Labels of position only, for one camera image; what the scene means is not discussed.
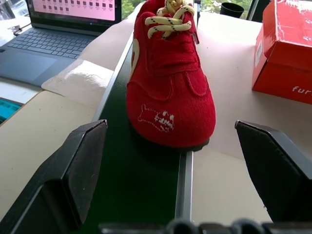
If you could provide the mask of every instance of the shoe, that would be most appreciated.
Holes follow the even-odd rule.
[[[184,0],[143,4],[135,22],[127,84],[127,114],[135,132],[179,152],[202,149],[215,128],[215,106],[196,52],[193,15]]]

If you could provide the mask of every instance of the shoe box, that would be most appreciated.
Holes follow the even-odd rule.
[[[273,0],[266,7],[253,90],[312,104],[312,2]]]

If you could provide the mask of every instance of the red suede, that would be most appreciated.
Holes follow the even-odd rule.
[[[201,145],[215,128],[215,106],[200,67],[193,34],[193,17],[186,12],[183,22],[191,20],[189,31],[163,32],[148,39],[147,17],[155,16],[164,0],[148,0],[135,23],[134,38],[139,57],[127,85],[127,113],[134,129],[145,139],[174,148]]]

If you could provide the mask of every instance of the shoelace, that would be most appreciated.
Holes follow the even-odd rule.
[[[154,23],[162,24],[150,28],[147,32],[148,38],[151,38],[153,33],[159,31],[164,32],[161,37],[165,39],[170,36],[172,32],[189,30],[192,27],[192,22],[188,21],[187,23],[183,23],[180,19],[185,12],[190,12],[192,16],[195,13],[194,8],[187,5],[185,0],[165,0],[165,7],[157,10],[157,16],[148,17],[145,20],[145,25]],[[163,17],[165,14],[174,14],[174,16],[172,18]]]

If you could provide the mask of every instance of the laptop keyboard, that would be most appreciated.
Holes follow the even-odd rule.
[[[94,38],[79,38],[79,35],[50,33],[44,30],[29,30],[8,44],[9,47],[77,59],[82,50]]]

